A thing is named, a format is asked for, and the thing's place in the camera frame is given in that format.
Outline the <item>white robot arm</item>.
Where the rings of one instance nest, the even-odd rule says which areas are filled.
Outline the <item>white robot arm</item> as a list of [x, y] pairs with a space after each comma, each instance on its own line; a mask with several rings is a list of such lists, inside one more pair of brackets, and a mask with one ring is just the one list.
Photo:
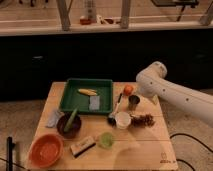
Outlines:
[[167, 81], [166, 75], [166, 66], [153, 62], [137, 74], [138, 92], [147, 98], [158, 95], [213, 127], [213, 96]]

